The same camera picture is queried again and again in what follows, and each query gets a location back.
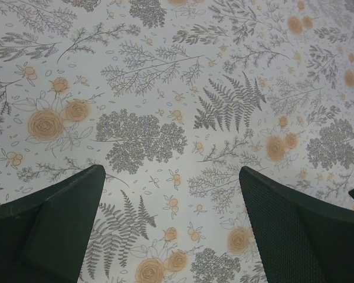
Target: floral pattern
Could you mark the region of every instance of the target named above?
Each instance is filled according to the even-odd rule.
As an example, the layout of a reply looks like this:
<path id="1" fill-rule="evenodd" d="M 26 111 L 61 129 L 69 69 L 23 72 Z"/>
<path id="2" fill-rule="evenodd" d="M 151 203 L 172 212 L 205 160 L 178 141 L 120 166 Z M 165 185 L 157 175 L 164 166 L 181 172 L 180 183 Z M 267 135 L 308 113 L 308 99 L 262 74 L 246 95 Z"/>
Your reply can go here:
<path id="1" fill-rule="evenodd" d="M 267 282 L 241 167 L 354 210 L 354 0 L 0 0 L 0 205 L 93 164 L 79 282 Z"/>

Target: patterned fabric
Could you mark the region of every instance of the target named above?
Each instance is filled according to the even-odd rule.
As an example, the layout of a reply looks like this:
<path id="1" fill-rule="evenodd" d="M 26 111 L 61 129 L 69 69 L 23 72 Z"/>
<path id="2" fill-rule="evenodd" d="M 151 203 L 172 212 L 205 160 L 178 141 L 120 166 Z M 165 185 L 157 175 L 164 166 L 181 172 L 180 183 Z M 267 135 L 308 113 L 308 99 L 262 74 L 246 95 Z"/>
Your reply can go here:
<path id="1" fill-rule="evenodd" d="M 265 282 L 242 166 L 354 209 L 354 1 L 0 0 L 0 204 L 96 163 L 82 282 Z"/>

